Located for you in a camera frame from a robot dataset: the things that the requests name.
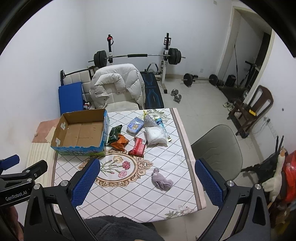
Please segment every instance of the table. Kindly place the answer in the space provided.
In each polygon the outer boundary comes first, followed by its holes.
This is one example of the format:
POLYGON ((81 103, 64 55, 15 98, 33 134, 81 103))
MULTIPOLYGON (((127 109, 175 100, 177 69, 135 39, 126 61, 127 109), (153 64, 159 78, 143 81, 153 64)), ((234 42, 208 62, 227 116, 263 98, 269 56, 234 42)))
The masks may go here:
MULTIPOLYGON (((121 133, 130 142, 126 152, 107 148, 100 158, 101 171, 91 187, 84 203, 77 207, 83 218, 104 215, 125 216, 134 221, 152 222, 179 217, 206 207, 203 187, 194 173, 195 159, 176 108, 158 109, 168 118, 164 123, 172 141, 146 146, 144 158, 126 153, 135 144, 134 136, 127 133, 127 124, 143 114, 143 110, 110 112, 110 127, 123 125, 121 133), (168 191, 157 189, 152 183, 154 168, 174 184, 168 191)), ((144 128, 136 135, 146 139, 144 128)), ((54 183, 69 180, 82 169, 89 157, 58 155, 54 183)), ((54 210, 60 213, 58 206, 54 210)))

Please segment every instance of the weight bench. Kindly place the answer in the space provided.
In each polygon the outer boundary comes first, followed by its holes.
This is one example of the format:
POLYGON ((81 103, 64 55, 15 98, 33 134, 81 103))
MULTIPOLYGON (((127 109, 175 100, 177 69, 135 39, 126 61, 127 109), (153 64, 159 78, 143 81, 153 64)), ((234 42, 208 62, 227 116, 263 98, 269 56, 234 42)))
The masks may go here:
POLYGON ((164 108, 163 98, 161 96, 155 74, 153 72, 148 72, 150 66, 151 64, 148 66, 147 70, 145 70, 144 72, 140 72, 145 83, 145 94, 146 94, 145 108, 146 109, 164 108))

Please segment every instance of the blue cardboard box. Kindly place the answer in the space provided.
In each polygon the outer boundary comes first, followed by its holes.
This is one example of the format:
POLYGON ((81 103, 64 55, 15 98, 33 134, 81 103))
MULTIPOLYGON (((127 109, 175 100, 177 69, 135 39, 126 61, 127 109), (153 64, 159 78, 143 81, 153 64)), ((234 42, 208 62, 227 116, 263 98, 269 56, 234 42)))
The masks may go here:
POLYGON ((105 156, 109 117, 105 109, 64 113, 51 147, 61 155, 105 156))

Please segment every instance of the purple cloth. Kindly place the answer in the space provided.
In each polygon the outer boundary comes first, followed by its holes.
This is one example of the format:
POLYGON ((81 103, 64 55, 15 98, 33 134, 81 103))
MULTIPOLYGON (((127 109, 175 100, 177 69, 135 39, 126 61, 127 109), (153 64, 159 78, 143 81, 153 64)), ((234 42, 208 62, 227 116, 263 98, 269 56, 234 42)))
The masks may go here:
POLYGON ((158 168, 154 168, 152 173, 152 181, 157 184, 157 187, 162 190, 170 189, 173 185, 172 180, 166 180, 163 175, 159 173, 158 168))

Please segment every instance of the weight plate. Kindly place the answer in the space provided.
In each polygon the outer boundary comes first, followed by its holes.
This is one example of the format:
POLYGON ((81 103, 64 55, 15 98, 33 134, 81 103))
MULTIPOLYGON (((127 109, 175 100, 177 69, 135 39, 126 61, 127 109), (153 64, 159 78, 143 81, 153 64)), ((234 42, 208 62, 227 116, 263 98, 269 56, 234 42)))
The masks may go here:
POLYGON ((176 62, 176 50, 174 48, 170 48, 168 50, 168 54, 170 55, 170 57, 168 57, 168 63, 169 64, 175 64, 176 62))
POLYGON ((184 84, 187 87, 190 87, 192 85, 192 82, 193 82, 192 74, 185 74, 184 77, 183 77, 183 80, 184 80, 184 84))
POLYGON ((176 49, 176 63, 175 64, 178 64, 181 62, 181 57, 182 57, 181 51, 176 49))
POLYGON ((224 85, 223 80, 218 79, 217 86, 223 86, 223 85, 224 85))
POLYGON ((102 50, 102 51, 100 51, 100 65, 101 65, 101 67, 100 68, 102 68, 102 67, 106 67, 107 66, 107 54, 106 54, 106 51, 105 50, 102 50))
POLYGON ((217 83, 218 83, 218 77, 217 77, 217 75, 215 75, 215 74, 210 75, 209 76, 209 82, 210 82, 210 84, 216 86, 217 83))
POLYGON ((94 54, 94 65, 100 68, 100 51, 94 54))

